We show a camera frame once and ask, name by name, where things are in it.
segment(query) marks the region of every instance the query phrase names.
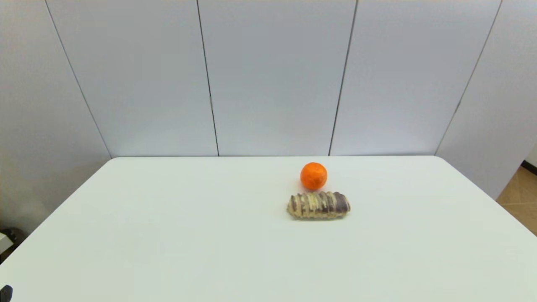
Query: floor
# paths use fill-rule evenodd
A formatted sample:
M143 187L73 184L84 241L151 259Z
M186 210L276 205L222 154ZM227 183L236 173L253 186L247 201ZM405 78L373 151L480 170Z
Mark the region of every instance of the floor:
M519 167L496 202L537 235L537 175Z

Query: white table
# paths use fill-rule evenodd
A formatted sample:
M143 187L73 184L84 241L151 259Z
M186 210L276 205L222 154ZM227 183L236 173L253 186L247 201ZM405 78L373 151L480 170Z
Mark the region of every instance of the white table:
M310 161L351 213L286 212ZM119 158L0 266L13 302L537 301L537 238L444 160Z

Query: orange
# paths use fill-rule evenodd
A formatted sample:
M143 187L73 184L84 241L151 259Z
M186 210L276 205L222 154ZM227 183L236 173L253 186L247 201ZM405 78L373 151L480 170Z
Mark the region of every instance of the orange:
M302 168L300 181L310 190L318 190L324 186L328 173L323 165L318 162L310 162Z

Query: white wall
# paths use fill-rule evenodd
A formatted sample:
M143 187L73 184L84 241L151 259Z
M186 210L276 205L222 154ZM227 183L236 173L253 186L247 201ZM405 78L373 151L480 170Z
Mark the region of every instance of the white wall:
M526 157L526 161L537 167L537 145L533 146L528 157Z
M497 198L537 139L537 5L504 0L437 155Z
M44 1L0 1L0 224L34 230L110 159Z
M330 154L434 154L499 3L360 0Z
M48 0L115 156L217 155L196 0Z
M328 155L355 0L201 0L220 155Z

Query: chocolate-striped pastry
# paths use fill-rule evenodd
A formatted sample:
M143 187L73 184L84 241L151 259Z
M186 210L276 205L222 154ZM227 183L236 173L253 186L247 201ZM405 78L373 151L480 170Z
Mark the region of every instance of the chocolate-striped pastry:
M297 218L338 218L347 215L351 205L339 192L310 192L291 196L287 211Z

